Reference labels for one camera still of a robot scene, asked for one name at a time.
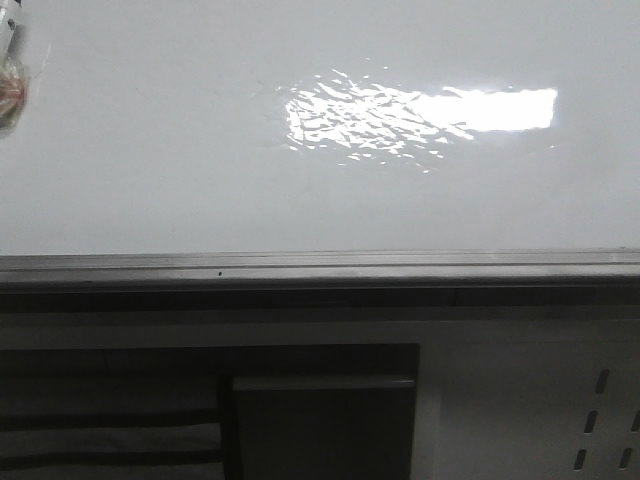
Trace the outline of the white glossy whiteboard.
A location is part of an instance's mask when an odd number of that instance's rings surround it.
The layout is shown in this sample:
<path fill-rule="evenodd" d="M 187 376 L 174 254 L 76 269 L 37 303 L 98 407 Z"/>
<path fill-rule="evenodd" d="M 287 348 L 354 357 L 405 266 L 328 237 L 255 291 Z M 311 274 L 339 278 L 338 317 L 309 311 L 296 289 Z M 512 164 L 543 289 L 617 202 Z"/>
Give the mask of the white glossy whiteboard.
<path fill-rule="evenodd" d="M 28 1 L 20 254 L 633 248 L 635 1 Z"/>

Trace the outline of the grey metal whiteboard tray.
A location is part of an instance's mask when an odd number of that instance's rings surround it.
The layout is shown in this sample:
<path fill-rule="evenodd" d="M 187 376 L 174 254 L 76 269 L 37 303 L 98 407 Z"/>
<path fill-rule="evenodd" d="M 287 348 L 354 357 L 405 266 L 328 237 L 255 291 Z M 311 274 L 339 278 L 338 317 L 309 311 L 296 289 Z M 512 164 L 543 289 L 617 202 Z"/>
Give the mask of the grey metal whiteboard tray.
<path fill-rule="evenodd" d="M 637 305 L 612 251 L 38 255 L 1 260 L 9 312 Z"/>

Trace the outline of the dark grey box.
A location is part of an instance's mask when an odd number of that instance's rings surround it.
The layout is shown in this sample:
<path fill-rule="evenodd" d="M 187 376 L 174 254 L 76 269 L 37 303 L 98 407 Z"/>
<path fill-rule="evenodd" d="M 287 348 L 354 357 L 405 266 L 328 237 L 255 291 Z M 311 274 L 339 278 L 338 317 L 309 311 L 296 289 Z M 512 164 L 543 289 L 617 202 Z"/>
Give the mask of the dark grey box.
<path fill-rule="evenodd" d="M 410 376 L 239 377 L 233 390 L 246 479 L 410 476 Z"/>

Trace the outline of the white perforated metal panel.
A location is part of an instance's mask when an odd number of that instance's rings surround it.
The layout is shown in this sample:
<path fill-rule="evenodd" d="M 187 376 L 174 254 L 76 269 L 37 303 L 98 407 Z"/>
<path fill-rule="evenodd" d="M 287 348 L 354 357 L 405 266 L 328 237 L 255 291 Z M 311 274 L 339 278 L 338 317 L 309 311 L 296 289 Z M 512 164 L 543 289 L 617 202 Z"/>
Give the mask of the white perforated metal panel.
<path fill-rule="evenodd" d="M 431 368 L 416 477 L 638 478 L 638 343 L 467 343 Z"/>

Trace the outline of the dark slatted shelf frame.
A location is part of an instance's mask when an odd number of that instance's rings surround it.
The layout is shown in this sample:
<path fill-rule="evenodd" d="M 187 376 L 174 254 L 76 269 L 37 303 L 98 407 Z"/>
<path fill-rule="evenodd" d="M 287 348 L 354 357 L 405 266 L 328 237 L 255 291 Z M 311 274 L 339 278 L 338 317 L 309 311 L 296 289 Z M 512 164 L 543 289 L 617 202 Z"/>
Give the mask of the dark slatted shelf frame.
<path fill-rule="evenodd" d="M 246 479 L 239 377 L 393 374 L 414 345 L 6 351 L 5 479 Z"/>

